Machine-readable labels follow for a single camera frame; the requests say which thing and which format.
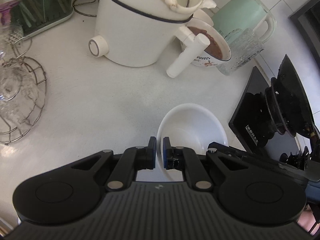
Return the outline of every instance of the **metal wire basket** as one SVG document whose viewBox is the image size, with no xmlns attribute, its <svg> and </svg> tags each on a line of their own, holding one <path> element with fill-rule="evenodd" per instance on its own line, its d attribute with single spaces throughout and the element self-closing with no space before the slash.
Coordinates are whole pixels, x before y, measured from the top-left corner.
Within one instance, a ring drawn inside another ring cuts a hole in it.
<svg viewBox="0 0 320 240">
<path fill-rule="evenodd" d="M 21 44 L 23 41 L 27 40 L 29 40 L 30 42 L 28 48 L 23 53 L 20 53 L 17 44 Z M 26 71 L 31 73 L 35 84 L 44 96 L 42 98 L 38 97 L 34 101 L 32 101 L 34 105 L 33 107 L 31 107 L 29 114 L 25 117 L 25 122 L 30 125 L 29 129 L 22 130 L 17 125 L 15 125 L 12 120 L 4 117 L 4 115 L 0 112 L 0 143 L 3 144 L 15 142 L 26 135 L 26 133 L 36 125 L 36 122 L 39 120 L 44 109 L 45 97 L 47 93 L 47 77 L 42 65 L 37 60 L 25 56 L 25 54 L 30 49 L 31 44 L 32 39 L 28 36 L 22 37 L 15 41 L 12 44 L 12 49 L 16 57 L 3 62 L 0 67 L 9 68 L 10 66 L 16 64 L 19 67 L 25 69 Z"/>
</svg>

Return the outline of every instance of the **brown food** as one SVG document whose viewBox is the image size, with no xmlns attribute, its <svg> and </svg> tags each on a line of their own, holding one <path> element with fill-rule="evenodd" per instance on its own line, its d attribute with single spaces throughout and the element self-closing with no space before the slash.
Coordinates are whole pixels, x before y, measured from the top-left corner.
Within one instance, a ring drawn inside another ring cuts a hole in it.
<svg viewBox="0 0 320 240">
<path fill-rule="evenodd" d="M 218 46 L 218 44 L 216 43 L 214 38 L 212 38 L 207 33 L 206 30 L 201 30 L 197 27 L 192 27 L 192 26 L 189 26 L 188 28 L 189 28 L 189 30 L 191 30 L 193 32 L 194 35 L 198 35 L 199 33 L 202 33 L 205 36 L 207 36 L 208 39 L 210 40 L 210 45 L 204 51 L 217 59 L 222 59 L 222 51 L 221 51 L 220 47 Z"/>
</svg>

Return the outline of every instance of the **metal screw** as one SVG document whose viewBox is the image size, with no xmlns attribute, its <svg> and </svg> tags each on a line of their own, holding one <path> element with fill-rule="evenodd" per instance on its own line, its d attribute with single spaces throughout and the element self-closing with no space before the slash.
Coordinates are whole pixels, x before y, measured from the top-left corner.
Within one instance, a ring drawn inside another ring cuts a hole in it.
<svg viewBox="0 0 320 240">
<path fill-rule="evenodd" d="M 217 148 L 209 148 L 208 152 L 209 153 L 215 153 L 218 149 Z"/>
<path fill-rule="evenodd" d="M 199 189 L 209 189 L 212 184 L 206 180 L 201 180 L 196 183 L 196 187 Z"/>
<path fill-rule="evenodd" d="M 113 181 L 110 181 L 107 186 L 111 189 L 120 189 L 123 187 L 123 183 L 121 181 L 118 181 L 118 180 L 113 180 Z"/>
</svg>

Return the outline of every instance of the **white countertop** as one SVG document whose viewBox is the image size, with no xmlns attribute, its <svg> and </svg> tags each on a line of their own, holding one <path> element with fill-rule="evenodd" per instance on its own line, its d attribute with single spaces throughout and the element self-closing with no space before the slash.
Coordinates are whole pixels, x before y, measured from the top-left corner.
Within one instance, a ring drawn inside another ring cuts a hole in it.
<svg viewBox="0 0 320 240">
<path fill-rule="evenodd" d="M 179 42 L 174 41 L 156 64 L 125 67 L 90 54 L 94 26 L 95 18 L 75 13 L 33 38 L 27 56 L 43 64 L 48 93 L 36 127 L 15 143 L 0 145 L 0 217 L 11 223 L 16 222 L 12 194 L 22 181 L 103 149 L 122 153 L 147 145 L 165 114 L 179 104 L 208 108 L 222 123 L 229 144 L 241 146 L 228 122 L 255 61 L 231 76 L 215 67 L 190 65 L 172 79 L 165 71 L 180 53 Z M 166 180 L 158 167 L 142 171 L 139 178 Z"/>
</svg>

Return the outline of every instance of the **kettle handle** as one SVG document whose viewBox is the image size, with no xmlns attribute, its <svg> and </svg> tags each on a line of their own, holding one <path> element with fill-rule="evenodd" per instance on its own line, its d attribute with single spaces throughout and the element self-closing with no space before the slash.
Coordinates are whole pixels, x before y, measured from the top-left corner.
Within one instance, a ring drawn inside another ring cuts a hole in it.
<svg viewBox="0 0 320 240">
<path fill-rule="evenodd" d="M 273 33 L 276 30 L 276 19 L 274 18 L 274 16 L 272 15 L 272 13 L 268 12 L 268 14 L 266 15 L 265 20 L 268 24 L 268 29 L 266 31 L 265 34 L 263 34 L 260 38 L 262 43 L 265 43 L 266 41 L 268 41 L 270 39 L 270 37 L 273 35 Z"/>
</svg>

